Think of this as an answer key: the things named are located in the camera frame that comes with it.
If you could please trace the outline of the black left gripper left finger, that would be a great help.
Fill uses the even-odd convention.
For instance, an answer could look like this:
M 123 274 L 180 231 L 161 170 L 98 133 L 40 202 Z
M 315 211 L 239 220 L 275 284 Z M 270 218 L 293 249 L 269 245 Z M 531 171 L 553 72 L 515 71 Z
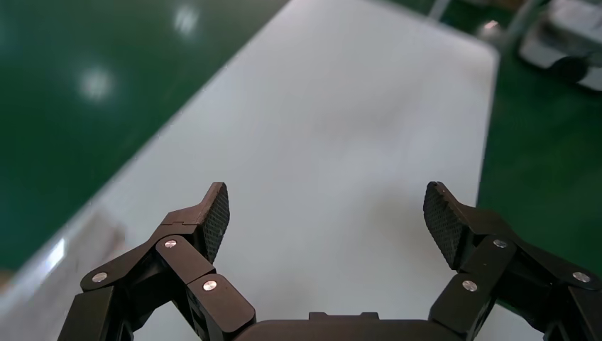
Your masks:
M 173 303 L 201 339 L 234 340 L 256 312 L 214 268 L 229 218 L 223 182 L 199 204 L 169 212 L 147 241 L 84 276 L 59 338 L 132 340 L 157 308 Z

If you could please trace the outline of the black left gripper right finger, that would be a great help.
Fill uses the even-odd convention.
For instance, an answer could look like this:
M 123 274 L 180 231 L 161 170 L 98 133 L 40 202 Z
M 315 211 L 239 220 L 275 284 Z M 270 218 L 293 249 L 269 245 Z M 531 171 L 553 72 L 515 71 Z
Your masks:
M 601 279 L 520 238 L 497 213 L 428 183 L 425 224 L 455 271 L 429 320 L 473 340 L 494 305 L 508 306 L 545 340 L 601 339 Z

